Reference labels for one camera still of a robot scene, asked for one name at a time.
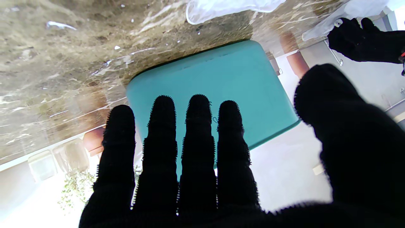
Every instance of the glove finger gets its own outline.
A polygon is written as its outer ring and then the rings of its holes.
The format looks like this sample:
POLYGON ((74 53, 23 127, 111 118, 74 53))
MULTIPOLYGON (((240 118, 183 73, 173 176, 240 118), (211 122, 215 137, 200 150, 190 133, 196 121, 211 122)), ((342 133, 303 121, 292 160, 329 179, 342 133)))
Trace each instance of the glove finger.
POLYGON ((114 107, 102 141, 104 150, 98 165, 94 193, 80 218, 79 227, 125 216, 134 193, 134 114, 126 105, 114 107))
POLYGON ((363 27, 363 30, 367 32, 381 32, 380 29, 378 29, 374 25, 374 23, 367 17, 361 20, 361 26, 363 27))
POLYGON ((362 43, 364 40, 364 32, 360 28, 357 20, 353 21, 347 18, 341 19, 343 20, 343 24, 340 25, 337 29, 343 35, 343 39, 354 45, 362 43))
POLYGON ((353 59, 356 56, 356 47, 351 42, 347 41, 338 28, 334 28, 328 34, 329 48, 333 49, 344 56, 353 59))
POLYGON ((142 173, 136 187, 133 212, 176 216, 176 113, 168 96, 156 98, 143 143, 142 173))
POLYGON ((217 208, 211 121, 209 100, 204 95, 194 95, 186 113, 181 156, 179 216, 183 223, 191 218, 198 219, 196 216, 212 214, 217 208))
POLYGON ((234 101, 225 101, 218 115, 218 208, 230 205, 260 210, 250 154, 243 139, 242 117, 234 101))

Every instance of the white floor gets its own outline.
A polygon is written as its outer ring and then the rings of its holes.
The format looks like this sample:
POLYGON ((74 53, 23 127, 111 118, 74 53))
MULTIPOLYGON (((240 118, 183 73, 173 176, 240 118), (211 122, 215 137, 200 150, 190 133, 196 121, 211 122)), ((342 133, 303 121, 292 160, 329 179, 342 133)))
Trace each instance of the white floor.
MULTIPOLYGON (((283 73, 280 81, 291 102, 298 77, 285 57, 277 58, 283 73)), ((276 210, 304 201, 330 201, 327 177, 315 175, 321 143, 304 123, 250 152, 252 172, 258 185, 263 209, 276 210)))

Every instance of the plastic bag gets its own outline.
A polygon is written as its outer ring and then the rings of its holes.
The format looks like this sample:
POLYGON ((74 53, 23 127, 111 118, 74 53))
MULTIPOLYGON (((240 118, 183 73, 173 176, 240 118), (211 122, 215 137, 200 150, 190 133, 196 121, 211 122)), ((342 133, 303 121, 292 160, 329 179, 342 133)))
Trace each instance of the plastic bag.
POLYGON ((185 16, 190 24, 200 24, 215 17, 253 10, 269 13, 286 0, 191 0, 185 16))
POLYGON ((314 28, 306 31, 302 35, 302 39, 303 41, 307 41, 312 38, 326 36, 332 31, 335 21, 341 17, 351 20, 355 17, 370 17, 378 15, 388 2, 389 0, 351 0, 317 24, 314 28))

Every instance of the black glove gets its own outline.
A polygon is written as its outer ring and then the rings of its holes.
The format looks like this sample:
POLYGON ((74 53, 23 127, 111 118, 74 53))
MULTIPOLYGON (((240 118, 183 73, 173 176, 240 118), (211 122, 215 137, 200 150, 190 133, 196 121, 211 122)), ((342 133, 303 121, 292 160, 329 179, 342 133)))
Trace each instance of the black glove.
POLYGON ((405 31, 380 31, 369 18, 361 21, 341 18, 343 24, 329 33, 329 47, 357 62, 400 64, 404 52, 405 31))
POLYGON ((168 96, 155 100, 143 145, 143 171, 131 210, 134 115, 126 105, 113 108, 104 133, 94 193, 79 227, 176 227, 210 223, 228 213, 235 217, 262 215, 238 105, 225 101, 219 109, 218 178, 213 169, 211 121, 209 100, 203 95, 193 96, 186 113, 183 170, 178 183, 175 105, 168 96))

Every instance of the fuzzy black glove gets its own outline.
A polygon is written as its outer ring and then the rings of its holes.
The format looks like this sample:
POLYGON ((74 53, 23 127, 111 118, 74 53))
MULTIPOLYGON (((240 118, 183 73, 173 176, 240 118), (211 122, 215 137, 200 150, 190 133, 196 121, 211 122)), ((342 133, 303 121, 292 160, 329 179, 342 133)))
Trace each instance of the fuzzy black glove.
POLYGON ((357 62, 391 62, 400 64, 405 47, 405 31, 380 31, 369 18, 341 18, 343 24, 329 33, 329 47, 357 62))

